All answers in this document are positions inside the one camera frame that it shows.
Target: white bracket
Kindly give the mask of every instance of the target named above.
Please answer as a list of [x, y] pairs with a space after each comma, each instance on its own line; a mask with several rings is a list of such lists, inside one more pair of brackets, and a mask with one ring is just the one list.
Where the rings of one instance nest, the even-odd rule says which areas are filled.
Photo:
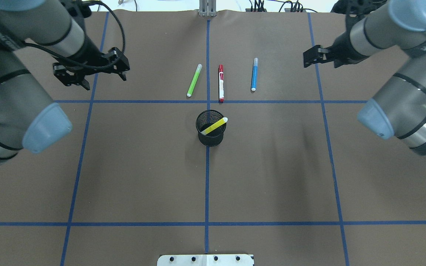
[[157, 260], [157, 266], [254, 266], [254, 255], [163, 255]]
[[216, 17], [216, 0], [200, 0], [198, 13], [202, 17]]

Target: yellow marker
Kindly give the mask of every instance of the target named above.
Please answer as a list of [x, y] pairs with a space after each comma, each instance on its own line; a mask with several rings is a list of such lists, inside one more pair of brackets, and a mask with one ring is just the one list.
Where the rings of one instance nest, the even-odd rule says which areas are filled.
[[219, 128], [220, 126], [223, 126], [224, 123], [228, 121], [227, 117], [223, 117], [222, 119], [218, 120], [218, 122], [214, 123], [213, 125], [207, 127], [205, 130], [201, 131], [201, 134], [208, 135], [211, 131]]

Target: black wire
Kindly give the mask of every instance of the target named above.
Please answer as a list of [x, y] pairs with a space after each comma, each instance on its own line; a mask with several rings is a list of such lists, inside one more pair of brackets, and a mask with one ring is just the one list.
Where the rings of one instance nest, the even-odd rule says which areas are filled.
[[280, 11], [282, 11], [282, 7], [284, 7], [284, 5], [286, 4], [286, 3], [290, 3], [290, 8], [292, 8], [292, 6], [293, 6], [293, 4], [294, 3], [292, 3], [292, 1], [285, 1], [285, 2], [282, 2], [283, 4], [280, 6], [280, 8], [279, 8], [279, 12]]
[[257, 8], [258, 12], [264, 12], [264, 1], [259, 0], [259, 5]]
[[299, 2], [297, 1], [295, 5], [290, 7], [290, 12], [295, 12], [299, 8], [298, 5], [299, 5]]
[[[90, 6], [92, 6], [92, 5], [102, 5], [102, 6], [104, 6], [109, 11], [109, 13], [111, 13], [111, 15], [113, 15], [113, 17], [115, 18], [116, 22], [119, 25], [119, 29], [121, 30], [121, 36], [123, 37], [123, 49], [122, 49], [122, 53], [124, 54], [125, 48], [126, 48], [125, 32], [124, 32], [124, 29], [123, 29], [123, 25], [121, 25], [121, 22], [118, 19], [118, 17], [116, 16], [115, 12], [113, 12], [113, 10], [111, 10], [111, 8], [108, 7], [108, 5], [106, 5], [105, 3], [101, 2], [101, 1], [86, 1], [84, 3], [87, 3]], [[108, 68], [114, 66], [116, 63], [118, 63], [118, 61], [120, 61], [120, 59], [121, 59], [120, 57], [118, 57], [113, 62], [111, 62], [111, 63], [109, 63], [109, 64], [107, 64], [105, 66], [101, 66], [101, 67], [89, 66], [89, 65], [86, 65], [86, 64], [82, 64], [82, 63], [73, 61], [72, 59], [69, 59], [69, 58], [67, 58], [67, 57], [65, 57], [63, 55], [57, 54], [56, 52], [53, 52], [53, 51], [47, 49], [46, 47], [42, 47], [42, 46], [37, 45], [37, 44], [30, 44], [30, 43], [27, 43], [27, 42], [24, 42], [24, 44], [27, 47], [34, 47], [34, 48], [37, 48], [37, 49], [42, 50], [44, 52], [47, 52], [49, 54], [52, 54], [52, 56], [55, 56], [56, 58], [62, 59], [62, 60], [66, 61], [66, 62], [68, 62], [70, 64], [74, 64], [74, 65], [79, 66], [79, 67], [93, 69], [93, 70], [105, 70], [105, 69], [108, 69]]]
[[318, 13], [318, 11], [313, 10], [313, 9], [310, 9], [310, 8], [301, 8], [301, 9], [297, 10], [296, 12], [301, 12], [302, 10], [311, 10], [311, 11], [313, 11], [313, 12]]

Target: red marker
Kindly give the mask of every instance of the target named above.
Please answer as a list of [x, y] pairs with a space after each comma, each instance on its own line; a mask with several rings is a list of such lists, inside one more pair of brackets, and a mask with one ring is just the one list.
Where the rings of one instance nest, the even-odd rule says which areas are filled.
[[218, 91], [220, 95], [220, 103], [224, 101], [224, 88], [223, 88], [223, 65], [218, 67]]

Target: pen holder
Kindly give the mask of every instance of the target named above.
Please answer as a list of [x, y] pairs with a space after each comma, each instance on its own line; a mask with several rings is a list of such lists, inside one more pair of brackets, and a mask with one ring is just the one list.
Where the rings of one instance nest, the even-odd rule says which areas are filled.
[[208, 133], [208, 135], [201, 134], [209, 126], [222, 119], [224, 116], [215, 110], [206, 110], [198, 115], [196, 118], [196, 130], [198, 131], [198, 139], [200, 142], [208, 147], [214, 147], [221, 143], [223, 140], [223, 132], [226, 129], [226, 123]]

